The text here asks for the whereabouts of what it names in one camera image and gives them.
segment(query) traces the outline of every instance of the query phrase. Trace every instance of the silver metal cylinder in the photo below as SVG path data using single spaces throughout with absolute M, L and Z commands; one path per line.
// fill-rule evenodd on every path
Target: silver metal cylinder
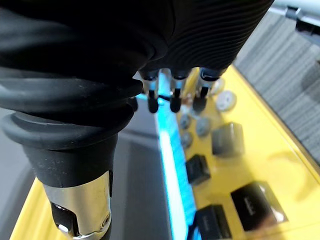
M 52 187 L 44 185 L 51 203 L 75 214 L 78 235 L 71 229 L 57 224 L 57 227 L 74 240 L 100 240 L 111 224 L 110 173 L 74 187 Z

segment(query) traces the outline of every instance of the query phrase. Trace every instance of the small black component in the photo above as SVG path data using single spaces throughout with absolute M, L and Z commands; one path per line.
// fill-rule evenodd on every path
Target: small black component
M 210 178 L 210 171 L 203 155 L 194 155 L 185 163 L 189 184 L 197 185 Z
M 277 223 L 263 189 L 258 182 L 252 182 L 231 193 L 245 231 L 257 230 Z
M 232 237 L 222 205 L 209 205 L 195 213 L 202 240 L 230 239 Z
M 77 216 L 70 210 L 51 202 L 52 217 L 56 227 L 59 225 L 68 229 L 72 236 L 79 236 Z
M 297 19 L 295 31 L 309 40 L 311 43 L 320 46 L 320 26 Z
M 170 98 L 170 109 L 173 113 L 177 113 L 180 111 L 181 107 L 181 98 L 179 97 L 171 97 Z
M 193 99 L 193 110 L 196 113 L 202 112 L 206 108 L 207 99 L 205 97 L 197 97 L 195 96 Z
M 159 104 L 158 99 L 153 97 L 148 97 L 148 109 L 149 112 L 155 114 L 158 111 Z

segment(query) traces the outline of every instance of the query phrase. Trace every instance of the ribbed black rubber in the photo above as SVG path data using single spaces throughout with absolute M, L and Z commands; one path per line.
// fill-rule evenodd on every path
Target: ribbed black rubber
M 226 69 L 273 0 L 185 0 L 164 58 L 143 71 L 160 68 Z

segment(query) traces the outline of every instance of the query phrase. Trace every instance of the black box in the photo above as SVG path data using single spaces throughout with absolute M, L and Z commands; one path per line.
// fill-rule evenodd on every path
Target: black box
M 210 178 L 210 171 L 203 155 L 194 155 L 185 163 L 189 184 L 197 185 Z
M 209 205 L 195 213 L 202 240 L 230 239 L 232 235 L 222 205 Z
M 259 230 L 287 221 L 266 182 L 254 181 L 233 191 L 231 197 L 245 231 Z

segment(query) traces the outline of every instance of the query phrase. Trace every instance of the yellow surface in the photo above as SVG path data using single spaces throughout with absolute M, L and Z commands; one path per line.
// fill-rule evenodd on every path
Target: yellow surface
M 35 180 L 10 240 L 67 240 L 56 228 L 44 187 Z
M 194 154 L 205 155 L 211 174 L 209 180 L 193 187 L 197 208 L 222 204 L 232 237 L 236 240 L 320 239 L 320 178 L 318 169 L 312 167 L 315 166 L 313 160 L 234 67 L 229 67 L 222 78 L 225 80 L 224 90 L 237 96 L 235 107 L 218 113 L 214 103 L 216 96 L 210 97 L 201 116 L 211 119 L 213 129 L 229 122 L 241 124 L 245 154 L 234 158 L 213 156 L 211 136 L 197 136 L 197 116 L 194 116 L 188 128 L 193 133 L 193 143 L 185 151 L 186 159 Z M 187 88 L 192 82 L 189 79 Z M 189 110 L 184 107 L 177 115 L 178 120 Z M 230 193 L 252 181 L 269 184 L 288 218 L 287 222 L 259 232 L 244 232 Z

